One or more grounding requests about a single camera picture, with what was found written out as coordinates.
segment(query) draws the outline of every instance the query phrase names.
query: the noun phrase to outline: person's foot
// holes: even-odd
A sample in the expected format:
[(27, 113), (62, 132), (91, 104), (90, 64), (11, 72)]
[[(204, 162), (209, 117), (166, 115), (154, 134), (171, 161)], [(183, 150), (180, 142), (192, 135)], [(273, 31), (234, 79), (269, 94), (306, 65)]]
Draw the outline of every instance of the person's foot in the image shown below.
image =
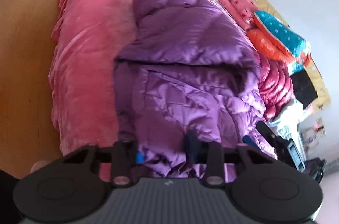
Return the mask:
[(38, 161), (38, 162), (36, 162), (36, 163), (32, 166), (31, 172), (30, 172), (30, 173), (33, 173), (33, 172), (35, 172), (35, 171), (37, 171), (37, 170), (39, 170), (39, 169), (41, 169), (41, 168), (47, 166), (49, 163), (50, 163), (50, 161)]

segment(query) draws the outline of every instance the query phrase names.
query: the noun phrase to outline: red puffer jacket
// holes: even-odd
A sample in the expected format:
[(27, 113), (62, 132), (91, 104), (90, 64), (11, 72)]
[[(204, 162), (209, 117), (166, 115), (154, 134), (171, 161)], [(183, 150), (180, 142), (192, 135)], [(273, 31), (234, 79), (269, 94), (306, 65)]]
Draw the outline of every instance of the red puffer jacket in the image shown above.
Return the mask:
[(264, 117), (270, 120), (277, 116), (281, 108), (294, 96), (293, 84), (285, 63), (259, 55), (261, 79), (258, 87), (266, 106)]

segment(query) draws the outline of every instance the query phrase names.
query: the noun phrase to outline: wooden floor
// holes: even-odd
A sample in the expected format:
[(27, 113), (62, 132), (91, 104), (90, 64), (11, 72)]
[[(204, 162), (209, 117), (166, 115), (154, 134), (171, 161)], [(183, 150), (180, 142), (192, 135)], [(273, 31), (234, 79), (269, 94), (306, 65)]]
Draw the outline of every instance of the wooden floor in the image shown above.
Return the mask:
[(0, 169), (22, 178), (61, 156), (47, 81), (59, 0), (0, 0)]

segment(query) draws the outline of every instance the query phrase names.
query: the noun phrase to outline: purple puffer jacket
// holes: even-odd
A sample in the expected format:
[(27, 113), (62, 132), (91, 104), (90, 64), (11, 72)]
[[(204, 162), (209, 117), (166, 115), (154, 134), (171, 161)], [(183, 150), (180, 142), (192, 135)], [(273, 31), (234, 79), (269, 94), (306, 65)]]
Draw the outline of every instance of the purple puffer jacket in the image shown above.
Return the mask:
[[(120, 139), (137, 139), (152, 176), (202, 177), (189, 165), (184, 134), (224, 147), (246, 134), (267, 154), (255, 130), (264, 104), (259, 56), (241, 30), (207, 0), (133, 0), (138, 33), (116, 58)], [(225, 165), (226, 181), (236, 177)]]

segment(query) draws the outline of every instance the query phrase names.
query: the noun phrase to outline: pink bedspread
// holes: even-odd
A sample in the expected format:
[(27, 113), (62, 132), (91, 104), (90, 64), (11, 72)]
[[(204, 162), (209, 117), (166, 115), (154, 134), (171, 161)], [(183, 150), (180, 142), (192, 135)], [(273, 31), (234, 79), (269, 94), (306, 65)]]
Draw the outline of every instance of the pink bedspread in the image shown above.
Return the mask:
[(49, 83), (63, 154), (85, 144), (111, 146), (117, 140), (113, 59), (135, 37), (131, 2), (60, 0)]

